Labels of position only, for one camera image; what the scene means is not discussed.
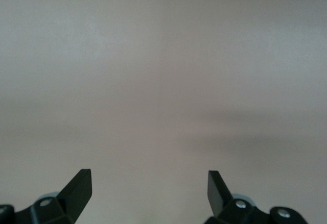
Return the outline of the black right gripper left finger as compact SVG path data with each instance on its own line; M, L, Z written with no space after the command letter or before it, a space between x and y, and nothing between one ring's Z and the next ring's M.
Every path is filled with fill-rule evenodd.
M75 223L91 196L91 170L82 169L60 192L45 194L21 211L1 204L1 223Z

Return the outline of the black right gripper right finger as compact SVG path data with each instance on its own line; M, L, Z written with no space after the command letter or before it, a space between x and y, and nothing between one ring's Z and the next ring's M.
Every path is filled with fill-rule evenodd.
M213 216L206 223L307 223L291 208L277 206L265 213L251 198L231 194L218 171L208 172L207 197Z

